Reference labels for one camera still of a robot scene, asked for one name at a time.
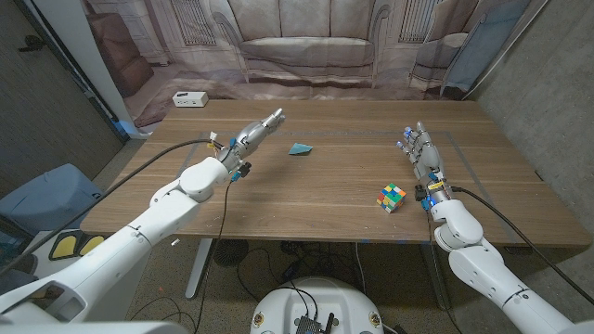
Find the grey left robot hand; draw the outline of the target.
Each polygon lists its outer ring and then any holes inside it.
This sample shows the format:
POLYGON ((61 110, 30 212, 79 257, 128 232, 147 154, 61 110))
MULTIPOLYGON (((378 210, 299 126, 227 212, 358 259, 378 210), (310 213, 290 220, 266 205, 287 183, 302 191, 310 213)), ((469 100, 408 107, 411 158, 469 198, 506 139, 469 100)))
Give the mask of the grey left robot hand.
POLYGON ((222 149, 218 160, 229 171, 238 168, 240 162, 249 157, 284 121, 283 110, 277 109, 268 117, 250 123, 233 138, 228 148, 222 149))

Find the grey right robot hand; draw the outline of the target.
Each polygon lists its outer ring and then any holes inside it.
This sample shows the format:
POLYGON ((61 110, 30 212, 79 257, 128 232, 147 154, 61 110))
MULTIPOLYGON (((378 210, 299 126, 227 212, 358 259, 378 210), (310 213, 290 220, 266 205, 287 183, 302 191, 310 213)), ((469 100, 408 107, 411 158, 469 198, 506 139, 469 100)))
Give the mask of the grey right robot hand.
POLYGON ((417 122, 415 129, 406 127, 404 139, 396 146, 403 151, 413 166, 413 173, 419 183, 430 191, 429 186, 445 179, 444 161, 437 146, 422 122, 417 122))

